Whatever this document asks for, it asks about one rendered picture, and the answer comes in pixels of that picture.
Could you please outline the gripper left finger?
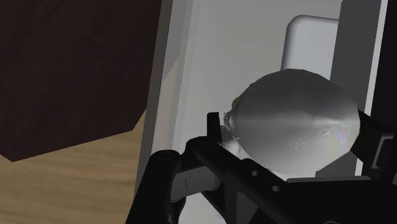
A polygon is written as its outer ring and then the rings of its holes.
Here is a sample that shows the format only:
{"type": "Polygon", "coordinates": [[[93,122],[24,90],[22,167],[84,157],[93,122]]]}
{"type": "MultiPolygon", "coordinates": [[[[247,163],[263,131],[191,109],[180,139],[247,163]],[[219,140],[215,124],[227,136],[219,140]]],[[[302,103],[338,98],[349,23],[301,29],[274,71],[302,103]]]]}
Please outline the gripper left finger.
{"type": "Polygon", "coordinates": [[[218,113],[207,114],[207,134],[185,151],[150,156],[125,224],[179,224],[187,197],[202,194],[226,224],[289,224],[278,191],[284,181],[251,159],[220,146],[218,113]]]}

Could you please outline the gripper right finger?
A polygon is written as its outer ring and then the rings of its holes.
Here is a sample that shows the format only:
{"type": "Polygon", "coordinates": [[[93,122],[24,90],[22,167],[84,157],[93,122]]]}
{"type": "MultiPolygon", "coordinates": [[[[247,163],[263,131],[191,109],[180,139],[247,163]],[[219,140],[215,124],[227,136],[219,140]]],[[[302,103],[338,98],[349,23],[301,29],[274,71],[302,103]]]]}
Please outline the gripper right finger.
{"type": "Polygon", "coordinates": [[[397,175],[397,129],[386,127],[362,111],[359,135],[351,151],[363,163],[361,174],[392,183],[397,175]]]}

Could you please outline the pale grey round object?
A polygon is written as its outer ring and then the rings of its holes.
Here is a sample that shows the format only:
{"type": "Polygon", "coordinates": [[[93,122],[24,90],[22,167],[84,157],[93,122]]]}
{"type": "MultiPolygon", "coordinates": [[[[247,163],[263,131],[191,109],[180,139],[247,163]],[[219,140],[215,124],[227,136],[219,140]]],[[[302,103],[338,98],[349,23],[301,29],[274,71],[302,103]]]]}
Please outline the pale grey round object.
{"type": "Polygon", "coordinates": [[[354,101],[303,69],[284,69],[250,84],[224,123],[250,158],[291,178],[312,177],[345,155],[360,129],[354,101]]]}

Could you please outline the white rounded block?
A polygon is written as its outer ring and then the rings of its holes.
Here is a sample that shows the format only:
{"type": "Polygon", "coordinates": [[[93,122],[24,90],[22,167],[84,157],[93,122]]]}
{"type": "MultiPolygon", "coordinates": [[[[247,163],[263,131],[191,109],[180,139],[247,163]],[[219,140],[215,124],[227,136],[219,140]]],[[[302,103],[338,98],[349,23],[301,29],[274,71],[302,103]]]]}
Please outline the white rounded block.
{"type": "Polygon", "coordinates": [[[281,69],[304,69],[330,79],[338,20],[299,15],[287,26],[281,69]]]}

